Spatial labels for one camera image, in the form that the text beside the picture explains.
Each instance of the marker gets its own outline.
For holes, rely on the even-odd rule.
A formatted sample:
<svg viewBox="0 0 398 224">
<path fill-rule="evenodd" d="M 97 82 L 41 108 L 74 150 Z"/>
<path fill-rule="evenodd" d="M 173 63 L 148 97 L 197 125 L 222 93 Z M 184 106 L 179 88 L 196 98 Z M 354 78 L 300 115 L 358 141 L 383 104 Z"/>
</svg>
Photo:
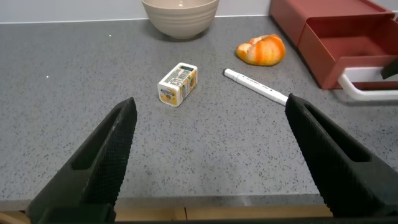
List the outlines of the marker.
<svg viewBox="0 0 398 224">
<path fill-rule="evenodd" d="M 275 91 L 268 86 L 265 86 L 259 82 L 254 81 L 253 79 L 246 77 L 238 72 L 234 72 L 231 69 L 227 68 L 224 70 L 224 75 L 237 83 L 248 87 L 249 89 L 260 93 L 261 95 L 265 96 L 266 98 L 273 100 L 277 103 L 282 105 L 286 105 L 287 96 Z"/>
</svg>

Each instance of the gray speckled countertop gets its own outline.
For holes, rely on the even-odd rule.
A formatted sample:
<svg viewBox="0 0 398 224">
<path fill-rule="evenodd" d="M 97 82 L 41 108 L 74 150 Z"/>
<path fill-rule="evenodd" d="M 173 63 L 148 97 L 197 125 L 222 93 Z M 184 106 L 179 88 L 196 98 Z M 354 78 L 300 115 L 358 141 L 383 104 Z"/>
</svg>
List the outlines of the gray speckled countertop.
<svg viewBox="0 0 398 224">
<path fill-rule="evenodd" d="M 398 170 L 398 103 L 355 103 L 320 90 L 285 40 L 274 67 L 236 46 L 280 32 L 268 17 L 217 18 L 176 42 L 149 21 L 0 25 L 0 209 L 24 209 L 118 102 L 138 122 L 119 207 L 322 203 L 284 107 L 222 76 L 224 68 L 311 101 Z M 177 63 L 198 67 L 180 107 L 156 84 Z"/>
</svg>

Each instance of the white ceramic bowl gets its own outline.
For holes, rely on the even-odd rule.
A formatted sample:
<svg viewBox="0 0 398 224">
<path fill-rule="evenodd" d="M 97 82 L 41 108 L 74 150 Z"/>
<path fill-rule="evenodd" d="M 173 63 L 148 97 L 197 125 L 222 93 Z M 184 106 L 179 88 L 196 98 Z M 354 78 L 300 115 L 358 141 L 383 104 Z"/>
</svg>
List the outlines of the white ceramic bowl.
<svg viewBox="0 0 398 224">
<path fill-rule="evenodd" d="M 153 25 L 178 39 L 191 38 L 210 26 L 219 0 L 142 0 Z"/>
</svg>

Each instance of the red container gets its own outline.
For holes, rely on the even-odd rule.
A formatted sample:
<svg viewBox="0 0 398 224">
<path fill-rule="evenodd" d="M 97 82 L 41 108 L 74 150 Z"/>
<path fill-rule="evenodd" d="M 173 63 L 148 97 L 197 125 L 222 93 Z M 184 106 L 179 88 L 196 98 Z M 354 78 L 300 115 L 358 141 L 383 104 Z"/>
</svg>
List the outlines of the red container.
<svg viewBox="0 0 398 224">
<path fill-rule="evenodd" d="M 369 0 L 272 0 L 270 13 L 322 89 L 339 88 L 347 67 L 383 67 L 398 57 L 395 14 Z M 398 89 L 398 82 L 354 85 Z"/>
</svg>

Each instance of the white box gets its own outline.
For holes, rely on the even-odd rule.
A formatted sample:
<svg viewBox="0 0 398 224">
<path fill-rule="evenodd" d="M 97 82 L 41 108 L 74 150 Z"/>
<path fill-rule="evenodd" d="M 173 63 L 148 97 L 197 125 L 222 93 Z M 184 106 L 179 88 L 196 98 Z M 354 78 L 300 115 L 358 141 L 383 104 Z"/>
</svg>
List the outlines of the white box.
<svg viewBox="0 0 398 224">
<path fill-rule="evenodd" d="M 158 84 L 159 99 L 171 106 L 180 106 L 198 83 L 198 67 L 178 63 Z"/>
</svg>

